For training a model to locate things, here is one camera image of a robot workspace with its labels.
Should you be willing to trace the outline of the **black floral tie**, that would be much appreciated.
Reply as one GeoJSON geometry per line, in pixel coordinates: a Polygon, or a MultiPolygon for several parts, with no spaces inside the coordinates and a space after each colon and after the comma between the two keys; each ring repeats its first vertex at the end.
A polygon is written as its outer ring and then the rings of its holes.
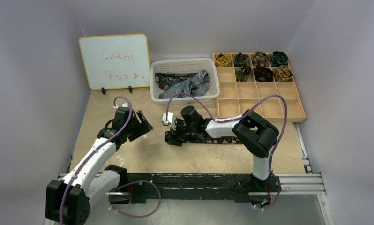
{"type": "Polygon", "coordinates": [[[195,136],[192,140],[184,140],[185,143],[194,143],[194,144],[242,144],[241,140],[237,137],[220,137],[220,138],[212,138],[207,136],[203,139],[198,138],[195,136]]]}

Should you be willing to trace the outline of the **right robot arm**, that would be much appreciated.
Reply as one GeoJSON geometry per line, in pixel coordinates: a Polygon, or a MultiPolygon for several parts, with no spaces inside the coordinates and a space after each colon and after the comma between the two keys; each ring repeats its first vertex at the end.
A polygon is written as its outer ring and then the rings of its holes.
{"type": "Polygon", "coordinates": [[[238,117],[215,120],[202,117],[189,105],[180,114],[181,118],[172,112],[162,116],[162,124],[170,126],[165,133],[167,143],[179,147],[184,143],[242,144],[253,155],[253,188],[262,191],[269,186],[270,153],[280,135],[274,125],[249,110],[238,117]]]}

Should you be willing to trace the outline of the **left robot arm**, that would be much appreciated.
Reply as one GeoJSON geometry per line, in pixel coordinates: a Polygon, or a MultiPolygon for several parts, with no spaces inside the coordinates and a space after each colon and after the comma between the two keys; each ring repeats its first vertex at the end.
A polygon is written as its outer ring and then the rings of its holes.
{"type": "Polygon", "coordinates": [[[118,107],[115,116],[101,129],[91,149],[60,180],[46,188],[45,217],[63,225],[83,225],[91,207],[108,191],[124,191],[128,186],[127,171],[118,166],[99,170],[126,141],[133,141],[151,131],[141,111],[118,107]]]}

